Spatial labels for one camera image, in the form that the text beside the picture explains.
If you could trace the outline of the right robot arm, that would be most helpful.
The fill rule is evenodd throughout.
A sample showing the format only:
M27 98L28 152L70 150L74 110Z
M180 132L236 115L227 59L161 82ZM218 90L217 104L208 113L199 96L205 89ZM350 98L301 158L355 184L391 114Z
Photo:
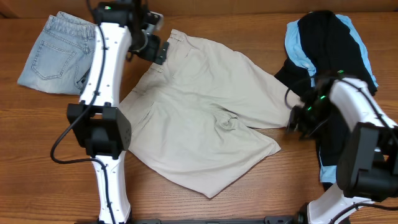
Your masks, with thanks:
M376 103L366 82L342 70L319 75L317 85L291 107L288 131L320 138L332 110L343 117L349 139L336 167L336 182L298 212L292 223L341 223L363 207L397 211L381 202L397 197L397 123Z

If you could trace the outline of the beige khaki shorts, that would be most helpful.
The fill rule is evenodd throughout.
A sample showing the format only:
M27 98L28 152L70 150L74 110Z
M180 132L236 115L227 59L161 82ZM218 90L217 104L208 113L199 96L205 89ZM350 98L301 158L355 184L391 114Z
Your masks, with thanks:
M241 52L173 30L120 104L130 151L166 179L212 198L280 150L262 129L283 128L299 97Z

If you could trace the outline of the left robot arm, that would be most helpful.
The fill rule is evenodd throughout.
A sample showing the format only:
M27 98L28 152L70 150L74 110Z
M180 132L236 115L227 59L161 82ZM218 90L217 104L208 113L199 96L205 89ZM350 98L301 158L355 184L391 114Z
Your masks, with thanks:
M101 207L96 222L132 223L124 174L132 128L119 109L123 65L135 55L161 65L169 43L154 35L163 16L140 1L99 2L92 13L95 54L79 102L67 107L68 130L95 169Z

